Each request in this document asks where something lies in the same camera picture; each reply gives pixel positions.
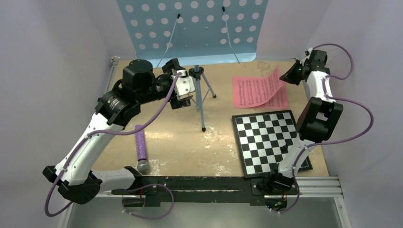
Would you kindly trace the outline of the light blue music stand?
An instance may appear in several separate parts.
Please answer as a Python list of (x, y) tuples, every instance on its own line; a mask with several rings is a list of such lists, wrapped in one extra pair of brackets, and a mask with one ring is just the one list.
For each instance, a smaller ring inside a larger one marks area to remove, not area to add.
[(250, 62), (268, 6), (266, 0), (119, 0), (140, 59), (159, 67)]

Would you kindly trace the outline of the purple glitter microphone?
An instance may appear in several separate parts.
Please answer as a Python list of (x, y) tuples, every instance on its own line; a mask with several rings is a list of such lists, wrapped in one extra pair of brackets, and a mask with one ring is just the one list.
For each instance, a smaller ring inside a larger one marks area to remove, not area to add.
[(147, 160), (144, 130), (140, 130), (135, 134), (135, 144), (137, 154), (137, 170), (141, 174), (148, 174), (151, 168)]

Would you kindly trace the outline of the pink sheet music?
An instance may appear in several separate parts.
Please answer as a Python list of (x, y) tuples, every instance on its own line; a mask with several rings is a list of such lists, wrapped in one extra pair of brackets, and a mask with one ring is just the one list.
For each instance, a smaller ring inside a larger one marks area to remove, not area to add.
[(278, 66), (272, 74), (265, 77), (233, 77), (233, 106), (235, 108), (257, 108), (268, 104), (284, 85), (279, 77)]
[(276, 76), (243, 77), (232, 79), (232, 104), (234, 108), (288, 108), (285, 83)]

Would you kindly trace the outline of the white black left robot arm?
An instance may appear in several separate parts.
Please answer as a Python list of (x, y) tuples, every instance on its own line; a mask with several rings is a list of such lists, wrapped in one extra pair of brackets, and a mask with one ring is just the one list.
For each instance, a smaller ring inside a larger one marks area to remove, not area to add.
[(162, 70), (161, 75), (155, 76), (151, 62), (131, 61), (123, 69), (122, 78), (99, 98), (91, 121), (75, 147), (59, 164), (43, 170), (43, 175), (63, 198), (85, 204), (100, 192), (122, 189), (137, 194), (141, 190), (141, 174), (133, 167), (117, 171), (92, 168), (115, 136), (126, 135), (126, 126), (140, 114), (143, 104), (163, 100), (172, 109), (191, 104), (185, 95), (195, 90), (194, 82), (179, 60), (170, 59)]

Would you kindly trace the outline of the black white chessboard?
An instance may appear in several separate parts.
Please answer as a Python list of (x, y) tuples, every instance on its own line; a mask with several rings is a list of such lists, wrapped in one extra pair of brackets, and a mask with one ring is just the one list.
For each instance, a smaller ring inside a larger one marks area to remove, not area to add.
[(291, 110), (233, 115), (232, 124), (245, 178), (264, 177), (277, 167), (297, 138)]

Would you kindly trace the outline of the black base frame rail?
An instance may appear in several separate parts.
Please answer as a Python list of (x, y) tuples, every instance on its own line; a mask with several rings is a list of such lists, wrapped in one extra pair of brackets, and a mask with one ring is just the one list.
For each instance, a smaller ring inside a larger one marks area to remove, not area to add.
[(296, 189), (265, 191), (262, 178), (145, 176), (131, 190), (113, 190), (112, 195), (141, 196), (147, 207), (163, 202), (175, 203), (247, 203), (263, 206), (273, 197), (294, 197)]

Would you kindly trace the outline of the black chess pawn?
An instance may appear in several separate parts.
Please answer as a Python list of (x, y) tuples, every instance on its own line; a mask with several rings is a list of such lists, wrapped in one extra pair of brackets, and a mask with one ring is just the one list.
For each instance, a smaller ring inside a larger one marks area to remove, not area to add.
[(282, 152), (285, 152), (285, 151), (287, 151), (287, 150), (288, 150), (288, 146), (287, 146), (287, 145), (284, 145), (284, 146), (281, 147), (281, 151), (282, 151)]

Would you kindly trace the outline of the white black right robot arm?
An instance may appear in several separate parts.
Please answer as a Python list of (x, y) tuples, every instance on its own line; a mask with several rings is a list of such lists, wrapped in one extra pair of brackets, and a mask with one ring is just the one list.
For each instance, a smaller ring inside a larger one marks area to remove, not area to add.
[(329, 97), (327, 53), (311, 48), (305, 54), (304, 59), (296, 60), (280, 77), (280, 80), (293, 85), (306, 82), (310, 98), (297, 121), (297, 136), (286, 157), (278, 164), (277, 175), (267, 180), (267, 188), (272, 193), (279, 193), (294, 184), (295, 174), (303, 160), (315, 147), (330, 138), (343, 111), (343, 105)]

